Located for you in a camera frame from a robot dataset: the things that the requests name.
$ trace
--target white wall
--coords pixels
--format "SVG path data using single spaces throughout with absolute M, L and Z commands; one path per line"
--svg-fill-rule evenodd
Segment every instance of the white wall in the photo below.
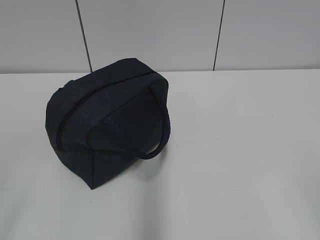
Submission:
M 94 70 L 212 70 L 223 0 L 78 0 Z M 320 68 L 319 0 L 225 0 L 216 70 Z M 0 73 L 88 72 L 74 0 L 2 0 Z
M 79 0 L 93 69 L 137 57 L 157 71 L 212 70 L 221 0 Z
M 225 0 L 216 70 L 320 68 L 320 0 Z
M 0 73 L 88 72 L 72 0 L 1 0 Z

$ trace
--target white table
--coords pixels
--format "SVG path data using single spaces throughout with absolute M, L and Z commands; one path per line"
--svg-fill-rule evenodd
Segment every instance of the white table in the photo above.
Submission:
M 95 190 L 44 128 L 84 74 L 0 75 L 1 240 L 320 239 L 320 70 L 162 74 L 166 149 Z

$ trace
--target lunch bag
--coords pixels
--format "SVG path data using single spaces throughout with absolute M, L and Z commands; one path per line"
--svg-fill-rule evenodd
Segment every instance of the lunch bag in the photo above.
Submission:
M 45 128 L 60 161 L 95 189 L 169 140 L 168 81 L 136 58 L 119 60 L 59 88 Z

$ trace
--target bag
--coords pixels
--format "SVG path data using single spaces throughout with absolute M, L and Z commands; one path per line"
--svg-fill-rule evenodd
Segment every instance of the bag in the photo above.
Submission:
M 159 73 L 136 58 L 119 60 L 53 94 L 45 119 L 50 144 L 95 189 L 165 147 L 171 131 L 167 96 L 168 81 Z

